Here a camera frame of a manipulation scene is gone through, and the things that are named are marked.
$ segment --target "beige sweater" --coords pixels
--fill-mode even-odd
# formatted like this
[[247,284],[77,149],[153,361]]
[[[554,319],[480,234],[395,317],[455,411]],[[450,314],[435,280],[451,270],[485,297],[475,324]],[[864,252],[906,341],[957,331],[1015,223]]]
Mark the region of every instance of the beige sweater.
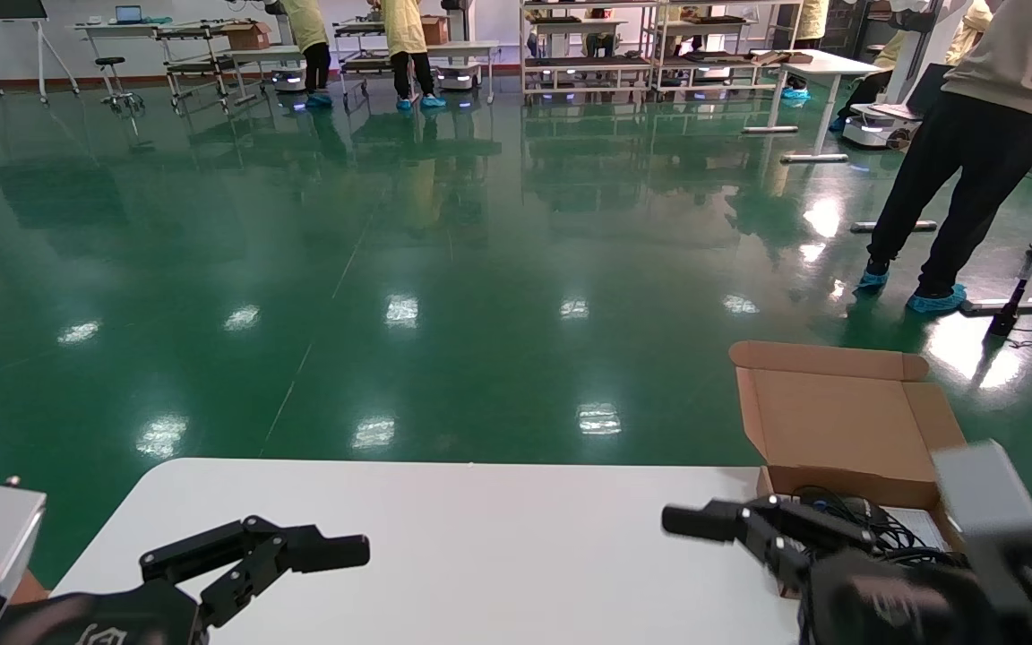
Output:
[[977,47],[946,74],[943,92],[1032,114],[1032,0],[1006,0]]

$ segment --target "metal shelving rack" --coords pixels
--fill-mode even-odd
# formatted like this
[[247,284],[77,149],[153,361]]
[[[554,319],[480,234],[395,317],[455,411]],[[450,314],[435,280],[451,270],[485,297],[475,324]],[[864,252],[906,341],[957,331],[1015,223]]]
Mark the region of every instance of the metal shelving rack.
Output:
[[[545,0],[520,0],[519,3],[519,41],[521,47],[527,40],[527,21],[525,13],[534,9],[562,10],[570,11],[576,9],[640,9],[643,11],[640,22],[639,44],[643,52],[642,58],[527,58],[520,57],[520,77],[523,78],[523,93],[525,102],[531,101],[536,94],[553,93],[591,93],[591,92],[631,92],[643,90],[648,92],[648,97],[663,100],[665,92],[685,92],[688,90],[711,89],[711,87],[721,87],[714,83],[706,85],[696,85],[696,70],[711,71],[730,68],[732,70],[750,70],[749,77],[737,77],[734,80],[746,80],[745,85],[729,85],[732,90],[774,90],[774,83],[762,83],[762,70],[777,68],[778,65],[756,65],[751,62],[712,62],[712,61],[691,61],[686,58],[667,57],[664,44],[668,37],[692,37],[692,36],[714,36],[714,34],[734,34],[737,37],[735,54],[740,55],[745,42],[750,41],[750,30],[757,24],[753,21],[744,20],[741,24],[689,24],[680,20],[669,20],[669,10],[682,7],[750,7],[750,5],[765,5],[771,10],[777,10],[781,5],[802,5],[803,0],[712,0],[706,3],[687,3],[681,0],[593,0],[578,1],[578,3],[558,3],[558,1]],[[787,30],[791,32],[791,47],[795,47],[795,34],[798,33],[799,18],[802,10],[795,11],[795,22],[793,26],[779,26],[775,24],[773,17],[767,21],[767,31],[764,41],[767,47],[771,47],[771,34],[777,30]],[[593,21],[581,21],[578,24],[541,24],[541,36],[544,32],[549,34],[570,34],[589,33],[594,30],[590,28]],[[664,86],[664,72],[689,71],[687,80],[680,82],[680,85]],[[606,72],[614,74],[612,78],[605,77],[603,83],[594,83],[585,87],[571,86],[572,78],[566,78],[568,85],[560,85],[560,74],[571,74],[578,72]]]
[[[520,49],[523,50],[527,40],[527,21],[524,20],[525,12],[533,9],[654,9],[659,7],[665,0],[598,0],[591,3],[545,3],[544,0],[520,0],[519,4],[519,41]],[[544,24],[538,25],[541,29],[549,33],[588,33],[593,30],[584,28],[585,22],[578,24]],[[646,18],[640,21],[640,41],[643,40],[643,25]],[[568,93],[591,93],[591,92],[631,92],[642,91],[644,87],[636,85],[643,82],[644,86],[650,80],[652,64],[646,58],[525,58],[520,55],[519,70],[520,78],[523,82],[521,90],[524,92],[525,102],[531,101],[533,95],[552,94],[553,92],[567,91]],[[573,74],[577,72],[606,72],[614,74],[614,78],[607,78],[603,83],[587,87],[565,87],[560,86],[560,74]],[[536,74],[534,82],[529,82],[528,74]]]
[[[684,57],[667,57],[667,47],[664,47],[664,44],[668,41],[669,36],[707,37],[715,36],[716,34],[723,34],[724,36],[735,34],[734,55],[742,55],[745,53],[742,51],[744,42],[750,41],[750,28],[753,28],[753,26],[756,25],[754,22],[744,20],[741,24],[688,24],[688,22],[680,20],[668,20],[669,12],[663,9],[672,7],[708,7],[708,11],[710,11],[712,7],[750,7],[750,5],[770,5],[771,11],[775,11],[783,4],[802,5],[803,0],[713,0],[709,1],[709,3],[681,3],[681,1],[663,0],[659,15],[656,17],[655,13],[651,13],[651,15],[655,17],[656,20],[652,21],[650,26],[644,26],[643,29],[643,31],[651,37],[648,43],[651,44],[651,62],[655,67],[655,74],[652,74],[651,76],[648,95],[650,95],[651,98],[656,99],[656,101],[663,101],[664,92],[685,92],[688,90],[721,87],[717,83],[711,82],[703,83],[703,85],[697,85],[696,70],[710,72],[712,70],[731,69],[734,72],[736,69],[749,69],[749,77],[732,78],[732,85],[725,86],[725,89],[774,90],[774,83],[761,83],[761,72],[765,69],[777,68],[778,65],[756,65],[752,62],[735,61],[692,61]],[[798,33],[799,19],[802,15],[802,7],[799,7],[799,9],[795,11],[795,22],[791,28],[782,28],[782,26],[776,25],[774,17],[769,17],[769,21],[767,21],[767,31],[764,37],[766,47],[771,47],[771,34],[773,34],[774,31],[786,29],[791,32],[791,44],[787,45],[786,49],[794,50],[795,34]],[[746,30],[746,34],[748,34],[747,37],[743,37],[744,30]],[[672,71],[688,71],[687,80],[685,80],[685,83],[680,80],[679,85],[664,86],[664,72]],[[746,85],[735,85],[734,80],[749,80],[749,83],[746,83]]]

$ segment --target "open cardboard box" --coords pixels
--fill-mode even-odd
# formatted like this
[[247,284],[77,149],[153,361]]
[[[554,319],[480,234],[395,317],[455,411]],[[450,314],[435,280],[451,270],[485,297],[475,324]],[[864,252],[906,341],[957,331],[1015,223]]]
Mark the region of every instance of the open cardboard box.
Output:
[[743,431],[766,465],[759,495],[804,485],[878,506],[929,511],[961,550],[946,519],[930,453],[966,445],[922,356],[802,344],[741,342],[730,348]]

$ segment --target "laptop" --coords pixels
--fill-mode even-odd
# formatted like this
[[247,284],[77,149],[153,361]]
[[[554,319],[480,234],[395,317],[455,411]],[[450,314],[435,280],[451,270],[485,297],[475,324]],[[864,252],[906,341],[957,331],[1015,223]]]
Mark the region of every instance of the laptop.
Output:
[[934,102],[938,101],[942,86],[946,84],[945,74],[952,69],[954,65],[930,63],[922,72],[922,78],[918,78],[918,84],[913,87],[909,97],[906,97],[904,105],[871,105],[871,107],[898,119],[922,121],[930,111],[930,107],[934,106]]
[[116,18],[114,24],[142,24],[142,8],[139,5],[128,4],[115,7],[114,13]]

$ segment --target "black pants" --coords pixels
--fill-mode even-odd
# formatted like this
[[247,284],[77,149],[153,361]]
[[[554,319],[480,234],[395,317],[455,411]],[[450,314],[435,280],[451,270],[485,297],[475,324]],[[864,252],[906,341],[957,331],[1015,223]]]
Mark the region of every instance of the black pants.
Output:
[[312,94],[316,90],[324,90],[329,82],[329,65],[332,57],[329,55],[328,42],[318,42],[304,50],[304,91]]
[[867,74],[863,78],[863,83],[859,83],[859,86],[856,87],[854,92],[851,93],[851,97],[846,100],[846,105],[843,105],[843,109],[838,110],[838,118],[849,119],[854,116],[851,105],[875,102],[875,99],[878,98],[878,93],[890,85],[890,77],[893,74],[893,71]]
[[429,65],[429,55],[424,52],[410,54],[409,52],[397,52],[389,58],[392,63],[392,83],[397,88],[397,96],[409,98],[409,58],[413,58],[413,72],[417,73],[417,82],[421,85],[421,92],[432,94],[432,65]]
[[998,207],[1032,167],[1032,115],[942,92],[906,151],[867,247],[893,260],[922,208],[962,168],[949,215],[918,278],[923,290],[946,293],[990,231]]

